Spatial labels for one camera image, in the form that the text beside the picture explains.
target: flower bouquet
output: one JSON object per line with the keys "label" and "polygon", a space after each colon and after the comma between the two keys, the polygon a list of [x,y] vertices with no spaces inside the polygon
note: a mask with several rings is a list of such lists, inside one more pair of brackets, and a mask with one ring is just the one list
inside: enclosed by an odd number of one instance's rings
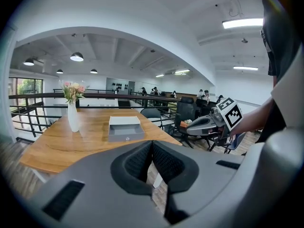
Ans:
{"label": "flower bouquet", "polygon": [[65,82],[62,86],[63,94],[67,99],[67,118],[68,123],[73,132],[79,131],[78,116],[76,110],[76,101],[84,98],[83,93],[86,91],[87,87],[80,85],[78,83]]}

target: white ceiling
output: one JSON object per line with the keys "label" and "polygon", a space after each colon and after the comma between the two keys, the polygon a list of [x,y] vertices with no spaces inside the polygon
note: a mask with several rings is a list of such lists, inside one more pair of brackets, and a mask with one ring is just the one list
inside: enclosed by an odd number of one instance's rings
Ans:
{"label": "white ceiling", "polygon": [[[261,0],[154,1],[170,10],[176,20],[181,21],[193,34],[202,53],[210,56],[215,70],[231,71],[233,66],[244,65],[258,67],[255,73],[267,73],[268,57],[260,36],[261,28],[224,29],[222,26],[222,21],[229,19],[263,17]],[[12,67],[24,70],[23,61],[28,57],[37,57],[38,60],[48,62],[47,66],[57,68],[69,63],[71,53],[80,51],[85,60],[127,65],[153,77],[183,68],[183,65],[158,51],[151,53],[151,49],[126,39],[103,35],[58,35],[16,48]]]}

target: black vent slot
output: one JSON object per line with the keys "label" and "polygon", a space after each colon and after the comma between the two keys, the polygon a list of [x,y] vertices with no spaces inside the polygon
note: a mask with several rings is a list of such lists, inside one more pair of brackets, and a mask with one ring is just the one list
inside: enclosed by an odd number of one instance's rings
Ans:
{"label": "black vent slot", "polygon": [[68,210],[74,199],[84,187],[84,183],[75,180],[70,181],[64,188],[47,204],[43,211],[50,217],[60,220]]}
{"label": "black vent slot", "polygon": [[241,164],[228,162],[228,161],[218,161],[216,164],[221,165],[221,166],[225,166],[225,167],[228,167],[228,168],[232,168],[232,169],[235,169],[235,170],[237,170],[239,168],[239,166],[241,165]]}

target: ceiling light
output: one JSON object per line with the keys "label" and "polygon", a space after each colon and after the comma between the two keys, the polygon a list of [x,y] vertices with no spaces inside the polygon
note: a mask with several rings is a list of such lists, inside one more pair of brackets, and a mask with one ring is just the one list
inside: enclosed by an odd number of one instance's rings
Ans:
{"label": "ceiling light", "polygon": [[245,70],[254,70],[257,71],[258,68],[257,67],[249,67],[249,66],[234,66],[233,69],[245,69]]}
{"label": "ceiling light", "polygon": [[189,71],[190,71],[189,69],[182,70],[182,71],[176,71],[175,74],[187,73],[187,72],[189,72]]}
{"label": "ceiling light", "polygon": [[84,60],[84,57],[80,52],[74,52],[70,59],[76,62],[82,62]]}
{"label": "ceiling light", "polygon": [[242,26],[262,26],[263,18],[261,19],[235,19],[230,21],[223,21],[225,29],[242,27]]}
{"label": "ceiling light", "polygon": [[34,65],[34,60],[32,58],[28,58],[25,60],[25,62],[23,63],[26,66],[33,66]]}

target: person's arm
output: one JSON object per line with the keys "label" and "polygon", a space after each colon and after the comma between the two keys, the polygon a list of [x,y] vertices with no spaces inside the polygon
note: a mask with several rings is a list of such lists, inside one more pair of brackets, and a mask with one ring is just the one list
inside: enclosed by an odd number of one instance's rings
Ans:
{"label": "person's arm", "polygon": [[244,133],[263,128],[266,124],[273,102],[273,99],[269,98],[256,110],[244,114],[243,120],[231,131],[230,135],[233,136],[238,133]]}

